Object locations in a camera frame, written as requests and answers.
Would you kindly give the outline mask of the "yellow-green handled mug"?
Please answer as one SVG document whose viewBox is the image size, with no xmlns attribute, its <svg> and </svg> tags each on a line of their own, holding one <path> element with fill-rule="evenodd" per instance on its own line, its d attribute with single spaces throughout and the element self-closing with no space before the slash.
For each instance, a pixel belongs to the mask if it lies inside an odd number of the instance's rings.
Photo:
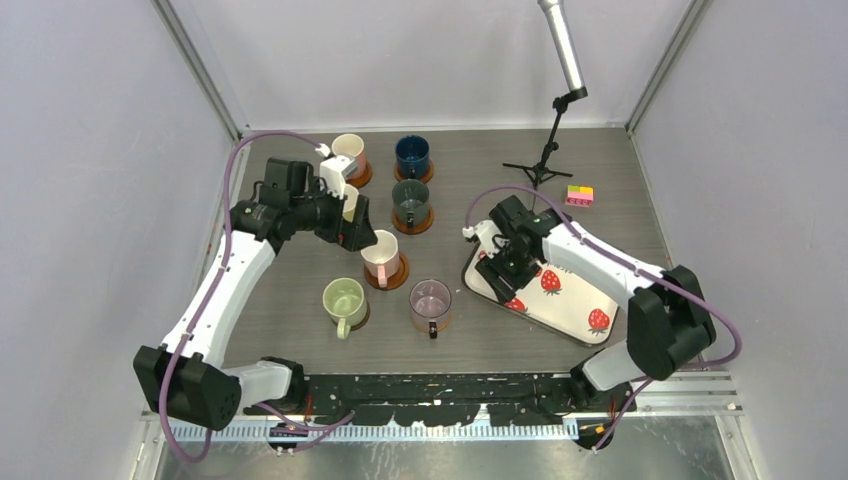
<svg viewBox="0 0 848 480">
<path fill-rule="evenodd" d="M 352 223 L 355 218 L 359 190 L 353 185 L 346 184 L 344 187 L 343 219 Z"/>
</svg>

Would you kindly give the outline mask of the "pink white red-handled mug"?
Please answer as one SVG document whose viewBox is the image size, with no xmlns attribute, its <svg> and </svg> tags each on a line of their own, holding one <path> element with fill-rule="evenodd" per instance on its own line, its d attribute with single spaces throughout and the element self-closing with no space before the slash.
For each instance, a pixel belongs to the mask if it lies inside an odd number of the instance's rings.
<svg viewBox="0 0 848 480">
<path fill-rule="evenodd" d="M 367 271 L 377 279 L 380 288 L 387 288 L 389 278 L 400 268 L 400 250 L 396 236 L 387 230 L 375 231 L 377 243 L 364 248 L 360 254 Z"/>
</svg>

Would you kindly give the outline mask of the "ridged wooden coaster four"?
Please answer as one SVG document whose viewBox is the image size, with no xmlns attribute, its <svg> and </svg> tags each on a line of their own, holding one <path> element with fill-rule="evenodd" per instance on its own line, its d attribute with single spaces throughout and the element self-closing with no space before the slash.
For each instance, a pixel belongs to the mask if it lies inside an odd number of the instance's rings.
<svg viewBox="0 0 848 480">
<path fill-rule="evenodd" d="M 435 214 L 432 206 L 429 206 L 424 219 L 415 223 L 414 213 L 409 212 L 406 217 L 401 218 L 397 213 L 392 213 L 392 224 L 399 233 L 404 235 L 419 235 L 427 231 L 434 223 Z"/>
</svg>

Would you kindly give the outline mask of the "ridged wooden coaster one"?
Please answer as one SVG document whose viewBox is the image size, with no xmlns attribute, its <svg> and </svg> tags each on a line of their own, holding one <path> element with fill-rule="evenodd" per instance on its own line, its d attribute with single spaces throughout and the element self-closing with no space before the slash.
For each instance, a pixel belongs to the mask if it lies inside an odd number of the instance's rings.
<svg viewBox="0 0 848 480">
<path fill-rule="evenodd" d="M 348 185 L 353 186 L 354 188 L 359 189 L 359 188 L 366 186 L 371 181 L 372 177 L 373 177 L 373 169 L 372 169 L 371 164 L 369 162 L 367 162 L 365 164 L 365 168 L 363 170 L 363 173 L 356 178 L 347 179 L 346 183 Z"/>
</svg>

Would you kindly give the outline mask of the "glossy amber wooden coaster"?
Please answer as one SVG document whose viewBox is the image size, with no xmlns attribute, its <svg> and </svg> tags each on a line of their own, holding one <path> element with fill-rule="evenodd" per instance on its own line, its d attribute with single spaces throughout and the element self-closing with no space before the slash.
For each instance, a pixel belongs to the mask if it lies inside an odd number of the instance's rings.
<svg viewBox="0 0 848 480">
<path fill-rule="evenodd" d="M 363 274 L 366 282 L 377 290 L 391 291 L 400 288 L 408 279 L 410 274 L 410 264 L 407 256 L 404 253 L 399 254 L 399 267 L 397 272 L 390 276 L 387 280 L 387 285 L 381 287 L 378 278 L 373 275 L 367 267 L 363 268 Z"/>
</svg>

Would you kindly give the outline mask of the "white strawberry serving tray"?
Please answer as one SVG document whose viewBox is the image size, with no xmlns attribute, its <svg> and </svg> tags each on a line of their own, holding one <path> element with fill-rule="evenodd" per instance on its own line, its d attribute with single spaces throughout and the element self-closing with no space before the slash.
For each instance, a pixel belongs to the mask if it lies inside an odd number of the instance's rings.
<svg viewBox="0 0 848 480">
<path fill-rule="evenodd" d="M 476 270 L 486 251 L 478 246 L 463 270 L 467 289 L 514 314 L 556 331 L 588 347 L 609 339 L 618 305 L 606 294 L 571 271 L 540 265 L 540 270 L 513 299 L 500 302 Z"/>
</svg>

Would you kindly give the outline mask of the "dark green mug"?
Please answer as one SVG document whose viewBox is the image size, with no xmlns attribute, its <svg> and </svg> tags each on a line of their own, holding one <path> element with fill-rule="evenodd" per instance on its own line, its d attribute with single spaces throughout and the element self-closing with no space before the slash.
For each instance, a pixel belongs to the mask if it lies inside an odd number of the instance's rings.
<svg viewBox="0 0 848 480">
<path fill-rule="evenodd" d="M 393 213 L 406 228 L 423 224 L 429 215 L 429 189 L 417 179 L 398 182 L 392 189 Z"/>
</svg>

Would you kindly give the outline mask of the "light green mug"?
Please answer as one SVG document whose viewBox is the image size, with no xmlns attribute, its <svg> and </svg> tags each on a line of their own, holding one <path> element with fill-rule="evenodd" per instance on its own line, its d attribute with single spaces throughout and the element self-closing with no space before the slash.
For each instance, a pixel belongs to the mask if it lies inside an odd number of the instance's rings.
<svg viewBox="0 0 848 480">
<path fill-rule="evenodd" d="M 368 303 L 363 286 L 353 278 L 332 280 L 322 293 L 322 305 L 336 325 L 336 336 L 345 340 L 352 332 L 346 318 L 364 303 Z"/>
</svg>

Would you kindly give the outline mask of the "purple mug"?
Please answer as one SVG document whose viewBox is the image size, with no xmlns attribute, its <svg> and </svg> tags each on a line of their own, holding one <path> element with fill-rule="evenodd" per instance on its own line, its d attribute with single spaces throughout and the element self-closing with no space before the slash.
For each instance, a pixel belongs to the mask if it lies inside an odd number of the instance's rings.
<svg viewBox="0 0 848 480">
<path fill-rule="evenodd" d="M 416 312 L 420 315 L 434 318 L 439 315 L 450 313 L 452 306 L 452 294 L 443 282 L 436 279 L 424 279 L 417 282 L 410 290 L 409 307 L 410 314 Z M 438 338 L 440 332 L 427 334 L 430 339 Z"/>
</svg>

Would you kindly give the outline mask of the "ridged wooden coaster two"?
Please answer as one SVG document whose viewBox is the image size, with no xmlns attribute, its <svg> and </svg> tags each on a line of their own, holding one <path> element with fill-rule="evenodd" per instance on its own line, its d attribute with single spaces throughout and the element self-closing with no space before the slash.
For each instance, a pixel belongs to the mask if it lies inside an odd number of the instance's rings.
<svg viewBox="0 0 848 480">
<path fill-rule="evenodd" d="M 435 173 L 435 167 L 434 167 L 433 162 L 430 161 L 428 163 L 427 172 L 420 178 L 416 177 L 416 180 L 418 180 L 418 181 L 420 181 L 424 184 L 427 184 L 434 177 L 434 173 Z M 403 172 L 401 171 L 400 165 L 398 163 L 394 164 L 393 174 L 394 174 L 395 179 L 398 182 L 401 182 L 401 181 L 404 181 L 404 180 L 409 180 L 409 177 L 406 177 L 406 176 L 403 175 Z"/>
</svg>

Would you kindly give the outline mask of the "dark blue mug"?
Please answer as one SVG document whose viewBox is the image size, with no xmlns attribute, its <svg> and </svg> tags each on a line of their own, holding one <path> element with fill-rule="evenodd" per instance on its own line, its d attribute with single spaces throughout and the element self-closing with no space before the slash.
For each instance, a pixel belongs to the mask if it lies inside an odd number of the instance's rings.
<svg viewBox="0 0 848 480">
<path fill-rule="evenodd" d="M 430 146 L 418 135 L 400 138 L 395 145 L 396 167 L 404 179 L 423 179 L 430 172 Z"/>
</svg>

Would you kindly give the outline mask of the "light orange coaster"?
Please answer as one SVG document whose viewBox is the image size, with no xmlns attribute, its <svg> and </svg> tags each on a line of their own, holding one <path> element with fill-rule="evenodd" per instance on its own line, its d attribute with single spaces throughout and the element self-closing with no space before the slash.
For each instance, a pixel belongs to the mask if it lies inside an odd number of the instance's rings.
<svg viewBox="0 0 848 480">
<path fill-rule="evenodd" d="M 441 332 L 446 329 L 451 323 L 451 314 L 445 313 L 434 318 L 420 315 L 416 312 L 410 314 L 411 322 L 416 329 L 421 332 L 430 334 L 432 332 Z"/>
</svg>

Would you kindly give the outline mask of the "dark walnut coaster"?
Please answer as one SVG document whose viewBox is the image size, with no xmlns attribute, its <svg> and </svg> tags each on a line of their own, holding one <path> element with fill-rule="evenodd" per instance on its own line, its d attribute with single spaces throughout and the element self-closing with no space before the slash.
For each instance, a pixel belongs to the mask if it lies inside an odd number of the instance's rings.
<svg viewBox="0 0 848 480">
<path fill-rule="evenodd" d="M 364 303 L 359 309 L 346 318 L 346 323 L 351 331 L 356 331 L 361 329 L 367 323 L 369 317 L 370 306 L 368 303 Z"/>
</svg>

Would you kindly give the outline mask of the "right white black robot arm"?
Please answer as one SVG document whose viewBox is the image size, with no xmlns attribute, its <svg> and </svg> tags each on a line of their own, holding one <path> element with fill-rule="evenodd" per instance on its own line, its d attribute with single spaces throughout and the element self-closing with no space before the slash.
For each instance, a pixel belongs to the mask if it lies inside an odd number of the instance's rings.
<svg viewBox="0 0 848 480">
<path fill-rule="evenodd" d="M 543 264 L 568 270 L 612 299 L 627 316 L 624 340 L 570 371 L 574 403 L 596 410 L 611 390 L 640 378 L 665 380 L 716 340 L 697 276 L 663 269 L 598 240 L 556 204 L 535 213 L 516 196 L 487 219 L 467 221 L 463 237 L 486 251 L 476 269 L 498 301 L 511 301 Z"/>
</svg>

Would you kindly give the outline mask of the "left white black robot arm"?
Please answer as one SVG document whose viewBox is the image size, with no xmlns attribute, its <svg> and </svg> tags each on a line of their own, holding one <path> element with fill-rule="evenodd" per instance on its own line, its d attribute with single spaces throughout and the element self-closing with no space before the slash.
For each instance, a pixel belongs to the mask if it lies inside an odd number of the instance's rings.
<svg viewBox="0 0 848 480">
<path fill-rule="evenodd" d="M 217 258 L 178 324 L 157 347 L 142 346 L 133 368 L 150 409 L 212 431 L 221 431 L 248 407 L 270 401 L 280 412 L 298 412 L 308 382 L 301 364 L 266 356 L 253 365 L 222 366 L 234 326 L 253 288 L 300 231 L 347 251 L 376 244 L 369 200 L 360 197 L 344 217 L 346 177 L 354 159 L 268 160 L 257 192 L 231 208 Z"/>
</svg>

